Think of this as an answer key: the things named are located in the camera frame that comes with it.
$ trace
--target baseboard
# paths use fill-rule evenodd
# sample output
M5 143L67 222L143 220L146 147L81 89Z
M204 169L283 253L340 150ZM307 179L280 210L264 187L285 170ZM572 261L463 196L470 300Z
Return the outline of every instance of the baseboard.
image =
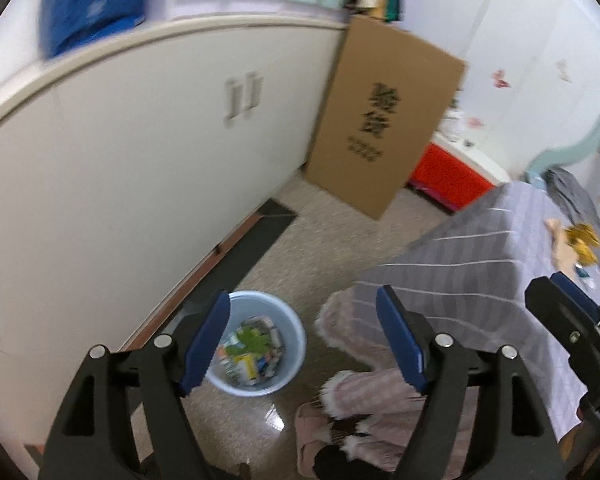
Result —
M183 280L164 298L144 323L136 330L120 349L121 352L142 348L158 331L169 316L180 306L194 287L224 258L231 248L247 234L262 218L259 213L247 217L234 231L221 241Z

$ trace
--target teal bed frame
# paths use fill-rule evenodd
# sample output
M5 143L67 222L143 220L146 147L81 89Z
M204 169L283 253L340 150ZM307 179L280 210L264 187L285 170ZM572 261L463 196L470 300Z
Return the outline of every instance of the teal bed frame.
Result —
M584 160L595 153L600 147L600 117L592 131L584 139L567 146L554 150L545 150L536 156L525 171L525 179L528 183L540 189L546 189L542 175L554 166L570 166Z

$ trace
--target pink cloth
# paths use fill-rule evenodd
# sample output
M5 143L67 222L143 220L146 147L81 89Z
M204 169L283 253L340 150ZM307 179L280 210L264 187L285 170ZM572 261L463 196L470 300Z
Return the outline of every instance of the pink cloth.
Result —
M351 298L351 289L334 294L323 306L315 327L329 346L345 351L375 370L338 372L323 385L320 400L325 412L333 418L372 415L356 428L358 433L367 436L348 436L342 449L350 460L364 460L385 471L394 471L416 428L426 398L404 382L386 345L374 344L349 329ZM470 388L464 400L445 480L462 473L474 426L477 394L478 388Z

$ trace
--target dark gray pillow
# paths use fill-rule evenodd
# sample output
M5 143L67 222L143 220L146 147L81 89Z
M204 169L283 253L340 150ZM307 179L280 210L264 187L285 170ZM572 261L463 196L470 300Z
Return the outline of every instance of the dark gray pillow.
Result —
M600 217L589 193L576 178L563 168L552 168L544 174L546 192L572 224L591 224L600 236ZM600 267L600 249L594 249Z

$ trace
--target blue bag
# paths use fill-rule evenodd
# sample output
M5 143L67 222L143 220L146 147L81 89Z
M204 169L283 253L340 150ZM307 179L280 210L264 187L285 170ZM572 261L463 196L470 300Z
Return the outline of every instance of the blue bag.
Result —
M42 0L40 49L45 59L144 21L144 0Z

